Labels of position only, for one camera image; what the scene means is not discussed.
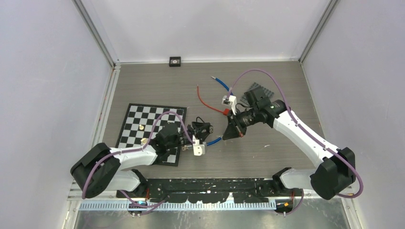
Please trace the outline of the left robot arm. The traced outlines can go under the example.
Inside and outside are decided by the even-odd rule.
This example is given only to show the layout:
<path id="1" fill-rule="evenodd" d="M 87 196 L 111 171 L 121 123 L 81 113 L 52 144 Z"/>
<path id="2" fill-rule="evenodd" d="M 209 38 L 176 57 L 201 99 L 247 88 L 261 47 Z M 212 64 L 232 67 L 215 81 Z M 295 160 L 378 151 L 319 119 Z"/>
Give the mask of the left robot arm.
<path id="1" fill-rule="evenodd" d="M 185 130 L 168 123 L 147 146 L 112 148 L 98 143 L 71 168 L 70 174 L 82 191 L 82 198 L 94 198 L 104 191 L 126 191 L 134 197 L 146 193 L 146 180 L 136 166 L 157 165 L 165 161 L 170 150 L 191 146 L 196 156 L 205 153 L 206 138 L 213 132 L 208 122 L 192 122 Z"/>

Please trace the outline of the red cable padlock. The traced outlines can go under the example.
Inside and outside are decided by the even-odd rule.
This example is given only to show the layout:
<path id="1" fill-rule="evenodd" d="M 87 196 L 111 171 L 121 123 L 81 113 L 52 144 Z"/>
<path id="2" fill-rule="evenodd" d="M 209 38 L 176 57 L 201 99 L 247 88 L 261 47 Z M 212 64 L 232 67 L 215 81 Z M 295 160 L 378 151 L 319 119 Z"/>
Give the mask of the red cable padlock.
<path id="1" fill-rule="evenodd" d="M 197 96 L 198 96 L 199 101 L 200 101 L 204 106 L 206 106 L 207 108 L 209 108 L 209 109 L 211 109 L 211 110 L 214 110 L 214 111 L 216 111 L 216 112 L 219 112 L 219 113 L 221 113 L 221 114 L 223 114 L 223 115 L 228 115 L 228 113 L 230 112 L 230 110 L 227 109 L 227 108 L 224 109 L 223 111 L 221 111 L 221 110 L 219 110 L 219 109 L 216 109 L 216 108 L 214 108 L 214 107 L 208 105 L 208 104 L 201 98 L 200 90 L 199 90 L 199 85 L 197 85 Z"/>

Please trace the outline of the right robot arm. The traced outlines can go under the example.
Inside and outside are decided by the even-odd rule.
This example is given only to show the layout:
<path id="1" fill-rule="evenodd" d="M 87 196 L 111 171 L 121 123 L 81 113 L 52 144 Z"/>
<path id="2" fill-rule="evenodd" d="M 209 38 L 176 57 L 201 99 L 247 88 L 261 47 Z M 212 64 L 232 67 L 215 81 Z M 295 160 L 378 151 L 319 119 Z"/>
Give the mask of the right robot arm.
<path id="1" fill-rule="evenodd" d="M 239 111 L 237 98 L 225 95 L 224 105 L 230 106 L 228 126 L 223 140 L 246 135 L 249 126 L 263 123 L 283 134 L 312 162 L 314 169 L 286 167 L 272 176 L 273 191 L 284 196 L 292 189 L 310 189 L 329 200 L 341 194 L 356 180 L 355 154 L 349 148 L 339 149 L 303 123 L 282 100 L 271 101 L 261 88 L 245 93 L 249 108 Z"/>

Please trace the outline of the blue cable lock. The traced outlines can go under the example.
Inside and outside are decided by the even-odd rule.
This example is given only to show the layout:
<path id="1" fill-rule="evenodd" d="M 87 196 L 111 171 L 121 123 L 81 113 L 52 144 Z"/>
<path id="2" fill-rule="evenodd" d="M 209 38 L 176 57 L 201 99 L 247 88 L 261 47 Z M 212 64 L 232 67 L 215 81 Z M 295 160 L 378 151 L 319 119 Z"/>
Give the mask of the blue cable lock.
<path id="1" fill-rule="evenodd" d="M 230 90 L 230 88 L 229 88 L 222 80 L 220 80 L 220 79 L 218 79 L 218 78 L 216 78 L 216 77 L 214 77 L 214 76 L 211 76 L 211 78 L 214 79 L 215 81 L 217 81 L 219 84 L 221 84 L 221 85 L 226 89 L 226 91 L 229 91 L 229 90 Z M 213 140 L 213 141 L 207 143 L 207 145 L 208 145 L 208 146 L 212 146 L 212 145 L 214 145 L 214 144 L 220 142 L 221 140 L 222 140 L 222 138 L 221 138 L 221 137 L 218 137 L 217 139 L 215 139 L 215 140 Z M 190 149 L 190 148 L 192 148 L 192 146 L 186 145 L 186 146 L 182 146 L 182 147 L 181 147 L 181 150 L 182 150 L 182 151 L 186 151 L 186 150 L 188 150 L 188 149 Z"/>

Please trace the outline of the black cable padlock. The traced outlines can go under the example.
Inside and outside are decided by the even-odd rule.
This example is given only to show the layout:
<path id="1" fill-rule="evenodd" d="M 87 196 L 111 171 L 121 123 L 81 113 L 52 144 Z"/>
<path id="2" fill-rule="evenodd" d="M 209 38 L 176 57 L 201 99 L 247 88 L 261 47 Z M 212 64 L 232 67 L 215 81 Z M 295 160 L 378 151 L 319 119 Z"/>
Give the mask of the black cable padlock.
<path id="1" fill-rule="evenodd" d="M 195 121 L 200 126 L 201 132 L 212 133 L 212 130 L 211 130 L 212 126 L 210 124 L 206 124 L 206 122 L 200 116 L 197 116 Z"/>

